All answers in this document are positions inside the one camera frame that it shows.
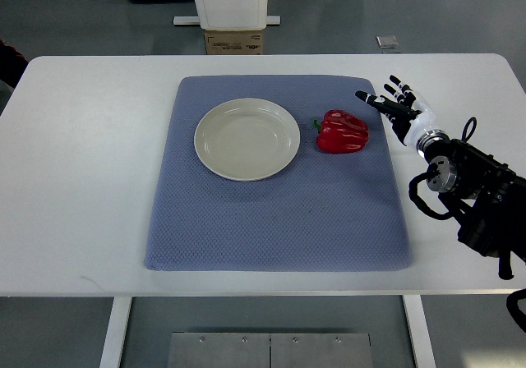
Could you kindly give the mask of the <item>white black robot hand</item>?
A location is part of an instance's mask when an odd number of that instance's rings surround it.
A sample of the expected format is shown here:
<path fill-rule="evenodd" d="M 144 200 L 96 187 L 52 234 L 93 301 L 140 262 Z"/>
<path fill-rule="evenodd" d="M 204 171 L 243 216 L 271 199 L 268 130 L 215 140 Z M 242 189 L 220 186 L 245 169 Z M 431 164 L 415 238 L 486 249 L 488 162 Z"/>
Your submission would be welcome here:
<path fill-rule="evenodd" d="M 365 91 L 357 91 L 356 97 L 385 115 L 399 141 L 421 150 L 423 137 L 437 129 L 435 115 L 427 101 L 397 76 L 390 76 L 390 84 L 384 89 L 391 98 L 376 96 Z"/>

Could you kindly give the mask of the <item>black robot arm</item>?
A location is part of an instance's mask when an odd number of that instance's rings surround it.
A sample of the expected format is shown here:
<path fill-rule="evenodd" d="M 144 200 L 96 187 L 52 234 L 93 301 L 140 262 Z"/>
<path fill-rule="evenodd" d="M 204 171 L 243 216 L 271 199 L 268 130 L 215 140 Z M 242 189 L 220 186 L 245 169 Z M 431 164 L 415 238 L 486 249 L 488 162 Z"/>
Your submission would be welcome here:
<path fill-rule="evenodd" d="M 424 138 L 427 170 L 409 183 L 408 196 L 433 219 L 455 219 L 458 241 L 497 258 L 499 278 L 511 280 L 511 256 L 525 260 L 525 179 L 469 144 L 476 126 L 471 117 L 460 139 L 440 131 Z"/>

